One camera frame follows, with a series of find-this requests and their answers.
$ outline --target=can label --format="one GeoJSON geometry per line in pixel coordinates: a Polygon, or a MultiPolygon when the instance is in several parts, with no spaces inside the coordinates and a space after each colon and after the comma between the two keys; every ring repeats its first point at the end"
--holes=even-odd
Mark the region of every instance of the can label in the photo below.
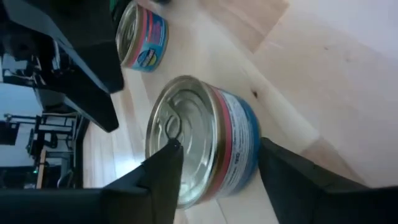
{"type": "Polygon", "coordinates": [[[160,63],[167,44],[167,23],[150,10],[143,9],[144,30],[139,38],[139,51],[134,52],[132,69],[151,72],[160,63]]]}
{"type": "Polygon", "coordinates": [[[222,197],[243,188],[253,173],[257,161],[259,131],[254,113],[244,100],[223,90],[218,91],[229,113],[232,142],[228,170],[217,193],[217,197],[222,197]]]}

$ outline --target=can lid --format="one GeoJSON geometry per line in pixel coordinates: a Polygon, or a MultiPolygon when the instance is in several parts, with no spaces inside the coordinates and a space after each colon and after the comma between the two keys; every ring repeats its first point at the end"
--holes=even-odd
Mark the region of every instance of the can lid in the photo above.
{"type": "Polygon", "coordinates": [[[204,194],[215,159],[216,116],[206,86],[188,76],[166,85],[150,116],[146,157],[162,149],[169,138],[184,148],[178,207],[189,207],[204,194]]]}
{"type": "Polygon", "coordinates": [[[121,62],[128,60],[134,51],[137,33],[140,31],[139,7],[137,2],[131,1],[125,8],[116,32],[116,47],[121,62]]]}

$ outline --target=canned cat food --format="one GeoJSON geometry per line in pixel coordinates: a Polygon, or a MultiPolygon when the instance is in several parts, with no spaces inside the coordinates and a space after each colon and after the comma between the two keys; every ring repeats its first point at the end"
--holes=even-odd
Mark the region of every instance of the canned cat food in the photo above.
{"type": "Polygon", "coordinates": [[[152,72],[162,60],[167,45],[167,22],[131,1],[121,16],[116,45],[123,67],[152,72]]]}
{"type": "Polygon", "coordinates": [[[157,99],[146,134],[146,158],[169,138],[184,148],[178,207],[239,192],[257,167],[259,124],[238,96],[181,76],[157,99]]]}

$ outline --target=light wood surface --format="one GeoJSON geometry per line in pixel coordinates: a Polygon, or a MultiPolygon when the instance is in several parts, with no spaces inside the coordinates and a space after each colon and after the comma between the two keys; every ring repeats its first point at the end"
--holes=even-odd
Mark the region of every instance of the light wood surface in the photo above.
{"type": "Polygon", "coordinates": [[[42,152],[40,153],[40,164],[39,164],[39,171],[37,173],[36,189],[41,189],[43,185],[45,156],[46,156],[45,149],[43,149],[42,152]]]}
{"type": "MultiPolygon", "coordinates": [[[[389,74],[398,69],[392,59],[325,22],[316,14],[315,1],[296,0],[289,6],[277,0],[173,0],[164,7],[139,2],[168,20],[169,44],[155,72],[123,70],[126,87],[112,95],[119,129],[107,134],[90,124],[84,141],[85,187],[102,187],[139,166],[152,105],[163,86],[179,75],[193,75],[244,98],[263,136],[333,172],[363,184],[398,183],[396,176],[375,176],[393,166],[389,161],[380,169],[369,161],[376,154],[383,161],[383,153],[361,150],[375,147],[372,135],[377,143],[387,140],[394,123],[384,127],[388,121],[381,117],[392,118],[396,105],[353,83],[362,75],[371,90],[371,75],[383,74],[391,81],[389,74]],[[351,74],[354,79],[348,81],[351,74]],[[376,115],[380,106],[385,110],[376,115]]],[[[396,139],[388,139],[384,147],[396,139]]],[[[240,194],[179,210],[175,222],[277,219],[257,172],[240,194]]]]}

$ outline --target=metal can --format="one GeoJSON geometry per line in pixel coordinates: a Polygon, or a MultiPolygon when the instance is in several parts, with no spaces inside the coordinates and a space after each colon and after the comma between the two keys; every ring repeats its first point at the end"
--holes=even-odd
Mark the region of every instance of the metal can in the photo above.
{"type": "Polygon", "coordinates": [[[178,208],[239,192],[257,167],[260,131],[240,97],[190,76],[170,81],[146,133],[146,158],[177,138],[184,148],[178,208]]]}
{"type": "Polygon", "coordinates": [[[166,20],[131,1],[116,32],[121,65],[142,72],[154,71],[162,60],[167,39],[166,20]]]}

